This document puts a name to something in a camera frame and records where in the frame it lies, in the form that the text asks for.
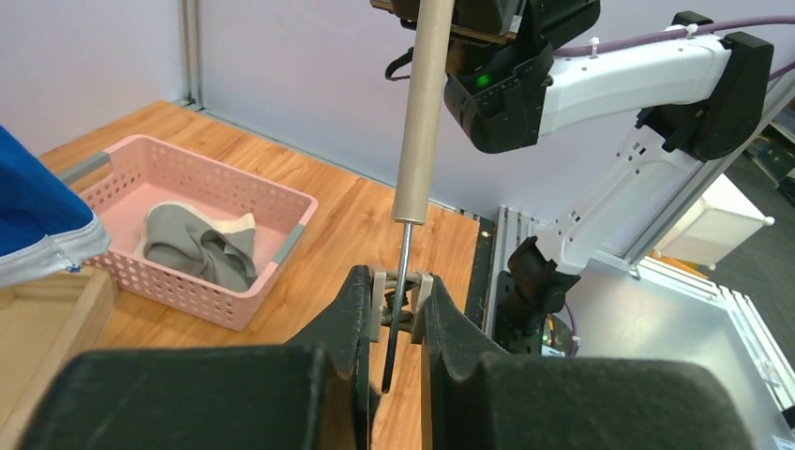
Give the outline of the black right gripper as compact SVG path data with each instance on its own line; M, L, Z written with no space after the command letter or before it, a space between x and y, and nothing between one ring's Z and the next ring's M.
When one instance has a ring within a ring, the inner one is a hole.
M417 32L418 43L463 39L475 45L561 47L592 28L599 1L373 1Z

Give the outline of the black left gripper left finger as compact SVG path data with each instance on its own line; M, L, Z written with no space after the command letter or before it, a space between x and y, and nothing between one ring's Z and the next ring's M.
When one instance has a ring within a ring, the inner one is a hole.
M54 378L21 449L368 449L371 276L287 342L84 352Z

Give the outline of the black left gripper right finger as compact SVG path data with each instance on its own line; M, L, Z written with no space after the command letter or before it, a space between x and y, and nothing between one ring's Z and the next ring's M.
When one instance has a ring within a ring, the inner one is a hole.
M439 277L424 304L426 449L751 449L727 389L665 360L506 352Z

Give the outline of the beige hanger with black underwear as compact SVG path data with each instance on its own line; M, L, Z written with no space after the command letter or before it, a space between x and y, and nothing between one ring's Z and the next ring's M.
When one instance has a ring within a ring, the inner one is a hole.
M427 221L454 4L453 0L419 3L392 212L393 220L403 225L403 232L382 375L382 392L385 394L391 391L394 376L400 310L409 269L413 229Z

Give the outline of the grey white underwear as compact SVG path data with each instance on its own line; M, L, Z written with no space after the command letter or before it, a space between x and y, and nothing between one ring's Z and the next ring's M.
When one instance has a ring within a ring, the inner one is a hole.
M255 219L250 213L218 219L186 202L161 202L146 214L135 254L243 293L257 278L254 238Z

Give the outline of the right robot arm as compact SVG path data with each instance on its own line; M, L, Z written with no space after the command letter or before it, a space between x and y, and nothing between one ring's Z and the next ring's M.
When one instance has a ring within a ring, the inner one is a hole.
M606 166L565 210L510 255L508 292L487 325L510 349L560 311L594 253L668 182L739 148L759 124L774 46L756 26L794 12L716 21L691 10L650 34L586 39L597 1L377 1L415 32L398 59L409 98L393 217L404 226L397 294L413 229L427 218L438 116L447 110L480 152L498 155L559 131Z

